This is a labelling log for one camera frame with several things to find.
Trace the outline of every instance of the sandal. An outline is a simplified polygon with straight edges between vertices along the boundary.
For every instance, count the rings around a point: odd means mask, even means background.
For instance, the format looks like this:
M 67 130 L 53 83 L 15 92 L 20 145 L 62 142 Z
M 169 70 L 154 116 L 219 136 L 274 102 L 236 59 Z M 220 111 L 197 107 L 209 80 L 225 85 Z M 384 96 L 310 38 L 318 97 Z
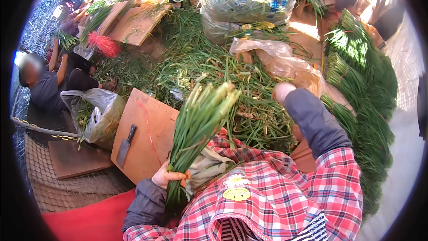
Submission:
M 103 89 L 109 90 L 109 91 L 114 91 L 114 89 L 116 88 L 116 85 L 117 85 L 117 78 L 114 78 L 113 80 L 105 83 L 103 85 Z

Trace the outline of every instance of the hair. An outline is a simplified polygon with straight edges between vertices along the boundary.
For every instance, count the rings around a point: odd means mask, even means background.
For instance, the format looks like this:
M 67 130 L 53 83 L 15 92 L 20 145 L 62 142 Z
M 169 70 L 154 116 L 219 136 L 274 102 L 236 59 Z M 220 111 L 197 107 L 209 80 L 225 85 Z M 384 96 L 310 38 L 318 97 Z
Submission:
M 43 67 L 45 66 L 45 60 L 42 58 L 42 56 L 37 55 L 35 53 L 28 53 L 22 57 L 18 65 L 18 70 L 19 70 L 19 83 L 24 88 L 28 87 L 27 74 L 25 73 L 25 68 L 26 68 L 26 65 L 29 63 L 40 64 Z

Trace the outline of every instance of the white glove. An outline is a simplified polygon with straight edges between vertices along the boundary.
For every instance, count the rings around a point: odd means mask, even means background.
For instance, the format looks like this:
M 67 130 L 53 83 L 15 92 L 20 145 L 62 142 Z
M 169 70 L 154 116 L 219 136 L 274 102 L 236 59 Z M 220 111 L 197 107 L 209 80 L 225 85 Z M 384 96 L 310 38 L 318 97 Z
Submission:
M 166 189 L 169 181 L 180 181 L 180 185 L 186 187 L 186 179 L 190 179 L 190 170 L 186 171 L 186 174 L 180 172 L 168 172 L 167 167 L 169 165 L 169 159 L 160 167 L 158 172 L 153 175 L 152 182 L 163 189 Z
M 272 99 L 277 101 L 281 105 L 284 105 L 284 100 L 286 99 L 287 95 L 295 89 L 296 87 L 290 83 L 278 83 L 276 84 L 274 91 L 272 92 Z

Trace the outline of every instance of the gold chain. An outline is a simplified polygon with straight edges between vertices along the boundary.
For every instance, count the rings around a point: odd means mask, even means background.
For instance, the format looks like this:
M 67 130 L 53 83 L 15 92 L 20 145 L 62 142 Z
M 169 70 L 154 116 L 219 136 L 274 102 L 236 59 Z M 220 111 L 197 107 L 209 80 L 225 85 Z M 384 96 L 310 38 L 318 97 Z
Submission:
M 18 121 L 20 121 L 20 122 L 24 122 L 25 124 L 28 124 L 28 125 L 31 125 L 31 126 L 34 126 L 34 127 L 38 127 L 37 125 L 35 125 L 35 124 L 30 124 L 30 123 L 28 123 L 28 121 L 26 121 L 26 120 L 20 120 L 19 118 L 17 118 L 17 117 L 14 117 L 14 119 L 16 119 L 16 120 L 18 120 Z M 78 140 L 79 139 L 79 137 L 70 137 L 70 136 L 61 136 L 61 135 L 52 135 L 51 134 L 51 136 L 52 137 L 54 137 L 54 138 L 61 138 L 61 139 L 63 139 L 64 141 L 68 141 L 68 140 L 72 140 L 72 139 L 74 139 L 74 140 Z

